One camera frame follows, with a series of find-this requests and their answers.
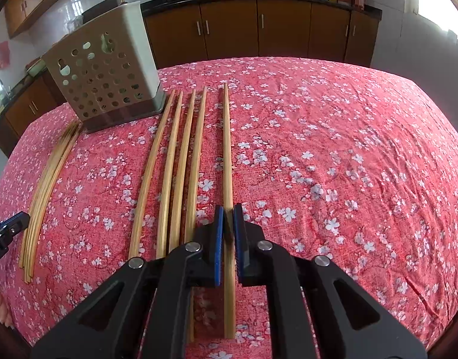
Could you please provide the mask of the brown lower kitchen cabinets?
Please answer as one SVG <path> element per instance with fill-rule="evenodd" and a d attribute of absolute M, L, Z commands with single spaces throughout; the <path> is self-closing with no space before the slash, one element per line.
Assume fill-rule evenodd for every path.
<path fill-rule="evenodd" d="M 311 57 L 368 66 L 383 13 L 324 0 L 152 0 L 142 16 L 157 68 L 227 57 Z M 138 86 L 102 74 L 91 89 L 64 88 L 48 72 L 25 80 L 0 114 L 0 148 L 10 155 L 27 127 L 61 104 L 75 105 L 91 131 L 158 113 Z"/>

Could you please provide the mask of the thin bamboo chopstick four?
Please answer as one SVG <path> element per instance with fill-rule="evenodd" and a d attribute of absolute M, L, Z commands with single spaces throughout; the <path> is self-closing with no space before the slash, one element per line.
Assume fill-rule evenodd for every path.
<path fill-rule="evenodd" d="M 71 131 L 74 128 L 74 126 L 76 126 L 77 124 L 78 124 L 77 121 L 71 122 L 68 125 L 68 127 L 64 130 L 64 132 L 61 134 L 61 136 L 58 138 L 58 141 L 56 142 L 51 154 L 49 155 L 48 161 L 46 162 L 46 165 L 44 166 L 44 169 L 43 169 L 43 171 L 42 171 L 42 173 L 40 175 L 40 178 L 38 180 L 35 192 L 33 193 L 33 197 L 32 197 L 31 204 L 30 204 L 30 208 L 29 208 L 29 216 L 30 216 L 29 224 L 28 224 L 27 229 L 24 231 L 24 235 L 22 237 L 22 244 L 21 244 L 21 250 L 20 250 L 20 255 L 19 255 L 19 267 L 20 268 L 24 268 L 24 259 L 25 259 L 26 251 L 28 250 L 27 240 L 28 240 L 29 234 L 31 232 L 31 225 L 36 222 L 36 218 L 35 218 L 35 215 L 36 215 L 36 213 L 35 213 L 36 204 L 37 204 L 41 189 L 42 189 L 43 184 L 44 184 L 44 179 L 46 177 L 47 172 L 49 171 L 49 166 L 52 164 L 53 158 L 56 155 L 56 151 L 62 145 L 63 140 L 67 136 L 69 136 L 69 137 L 71 136 L 71 134 L 72 134 Z"/>

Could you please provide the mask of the bamboo chopstick fifth row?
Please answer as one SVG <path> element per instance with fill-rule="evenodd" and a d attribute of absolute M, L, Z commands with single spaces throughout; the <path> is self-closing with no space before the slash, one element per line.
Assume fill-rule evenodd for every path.
<path fill-rule="evenodd" d="M 159 125 L 157 127 L 157 131 L 156 131 L 154 140 L 152 141 L 152 146 L 149 152 L 149 157 L 146 162 L 145 169 L 144 169 L 143 179 L 140 185 L 139 198 L 137 200 L 137 205 L 136 205 L 136 209 L 134 212 L 134 221 L 133 221 L 133 226 L 132 226 L 132 231 L 131 231 L 131 241 L 130 241 L 129 253 L 128 253 L 129 259 L 139 256 L 139 245 L 140 245 L 140 238 L 141 238 L 142 227 L 143 227 L 143 218 L 144 218 L 144 212 L 145 212 L 147 198 L 149 194 L 149 188 L 151 185 L 152 174 L 154 171 L 155 163 L 156 163 L 158 152 L 159 152 L 159 147 L 160 147 L 163 133 L 165 130 L 165 125 L 169 118 L 171 106 L 174 101 L 174 97 L 175 97 L 175 91 L 173 90 L 169 96 L 169 99 L 167 100 L 165 104 L 165 109 L 161 116 Z"/>

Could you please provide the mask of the red floral tablecloth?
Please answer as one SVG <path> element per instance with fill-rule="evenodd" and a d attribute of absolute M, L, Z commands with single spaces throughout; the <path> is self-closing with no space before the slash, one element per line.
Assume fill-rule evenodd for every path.
<path fill-rule="evenodd" d="M 233 193 L 293 255 L 337 263 L 424 345 L 458 311 L 458 133 L 412 81 L 318 60 L 233 58 L 166 68 L 168 92 L 207 88 L 196 218 L 222 202 L 222 92 Z M 13 324 L 36 342 L 125 263 L 157 131 L 145 118 L 81 134 L 44 216 L 33 279 L 21 243 L 0 261 Z"/>

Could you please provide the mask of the green basin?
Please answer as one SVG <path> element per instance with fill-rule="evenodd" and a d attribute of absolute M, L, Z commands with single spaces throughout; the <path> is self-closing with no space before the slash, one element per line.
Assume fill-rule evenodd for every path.
<path fill-rule="evenodd" d="M 31 77 L 36 77 L 40 72 L 46 68 L 44 60 L 39 57 L 27 64 L 26 70 L 27 74 Z"/>

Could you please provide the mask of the bamboo chopstick second row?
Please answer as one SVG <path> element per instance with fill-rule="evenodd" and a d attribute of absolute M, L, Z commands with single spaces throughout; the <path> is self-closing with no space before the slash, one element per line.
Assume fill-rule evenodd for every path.
<path fill-rule="evenodd" d="M 197 117 L 196 130 L 194 134 L 193 150 L 191 158 L 190 178 L 188 182 L 188 198 L 187 211 L 185 222 L 184 242 L 188 243 L 193 240 L 196 229 L 196 204 L 197 204 L 197 189 L 199 182 L 199 163 L 201 144 L 203 137 L 203 129 L 205 122 L 205 104 L 207 97 L 207 88 L 204 87 L 202 97 L 199 103 L 199 113 Z"/>

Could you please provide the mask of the red plastic bag hanging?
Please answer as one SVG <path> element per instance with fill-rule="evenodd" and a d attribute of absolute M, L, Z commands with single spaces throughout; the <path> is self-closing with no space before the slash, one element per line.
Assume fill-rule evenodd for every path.
<path fill-rule="evenodd" d="M 5 70 L 10 65 L 10 47 L 8 41 L 0 43 L 0 70 Z"/>

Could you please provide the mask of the bamboo chopstick third row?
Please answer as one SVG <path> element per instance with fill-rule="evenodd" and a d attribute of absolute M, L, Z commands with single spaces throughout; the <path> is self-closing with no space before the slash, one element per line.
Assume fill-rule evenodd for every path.
<path fill-rule="evenodd" d="M 175 178 L 173 204 L 170 219 L 170 239 L 169 251 L 177 248 L 180 241 L 180 228 L 182 217 L 182 197 L 184 189 L 184 179 L 187 167 L 188 148 L 191 138 L 191 124 L 193 119 L 193 112 L 195 107 L 196 90 L 192 91 L 191 99 L 189 102 L 186 121 L 182 133 L 182 142 L 179 150 L 179 162 Z"/>

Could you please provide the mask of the perforated beige utensil holder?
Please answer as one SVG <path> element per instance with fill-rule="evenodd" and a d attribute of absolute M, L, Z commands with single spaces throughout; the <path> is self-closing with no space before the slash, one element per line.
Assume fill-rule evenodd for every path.
<path fill-rule="evenodd" d="M 89 133 L 151 117 L 165 107 L 139 2 L 90 20 L 42 58 Z"/>

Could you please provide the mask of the dark cutting board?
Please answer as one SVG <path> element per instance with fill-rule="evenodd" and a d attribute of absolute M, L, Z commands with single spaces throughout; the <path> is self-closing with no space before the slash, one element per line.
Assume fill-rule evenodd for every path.
<path fill-rule="evenodd" d="M 99 2 L 95 6 L 84 11 L 82 14 L 83 24 L 86 24 L 92 19 L 95 19 L 96 17 L 106 13 L 107 11 L 118 7 L 120 4 L 121 0 L 104 0 Z"/>

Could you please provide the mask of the window right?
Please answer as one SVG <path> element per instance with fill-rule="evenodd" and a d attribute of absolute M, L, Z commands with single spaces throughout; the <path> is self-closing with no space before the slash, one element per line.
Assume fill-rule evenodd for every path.
<path fill-rule="evenodd" d="M 458 40 L 458 10 L 451 0 L 417 0 L 416 11 Z"/>

